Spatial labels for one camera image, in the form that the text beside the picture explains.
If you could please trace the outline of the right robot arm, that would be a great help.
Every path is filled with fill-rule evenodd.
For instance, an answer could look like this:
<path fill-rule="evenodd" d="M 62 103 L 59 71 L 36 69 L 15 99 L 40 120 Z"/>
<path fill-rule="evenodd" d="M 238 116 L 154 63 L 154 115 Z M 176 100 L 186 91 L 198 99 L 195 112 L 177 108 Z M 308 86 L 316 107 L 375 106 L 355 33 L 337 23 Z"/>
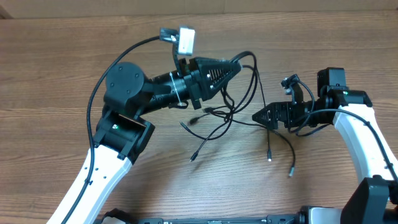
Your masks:
<path fill-rule="evenodd" d="M 351 90 L 343 68 L 317 73 L 317 94 L 303 100 L 305 84 L 297 75 L 281 82 L 291 101 L 274 102 L 252 120 L 276 130 L 282 122 L 290 133 L 332 125 L 343 138 L 358 177 L 358 187 L 342 208 L 303 206 L 295 215 L 280 215 L 278 223 L 397 223 L 397 158 L 376 121 L 373 104 L 362 90 Z"/>

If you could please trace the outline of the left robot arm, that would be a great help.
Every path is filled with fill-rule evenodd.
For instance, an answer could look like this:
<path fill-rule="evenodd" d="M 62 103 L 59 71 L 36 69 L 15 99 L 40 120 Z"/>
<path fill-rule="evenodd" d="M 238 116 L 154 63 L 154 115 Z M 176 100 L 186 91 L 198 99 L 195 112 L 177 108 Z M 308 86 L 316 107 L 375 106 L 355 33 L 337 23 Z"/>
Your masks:
<path fill-rule="evenodd" d="M 93 223 L 154 132 L 141 116 L 188 100 L 199 109 L 242 69 L 237 60 L 204 57 L 182 58 L 175 65 L 174 71 L 154 78 L 131 62 L 110 68 L 94 148 L 49 223 Z"/>

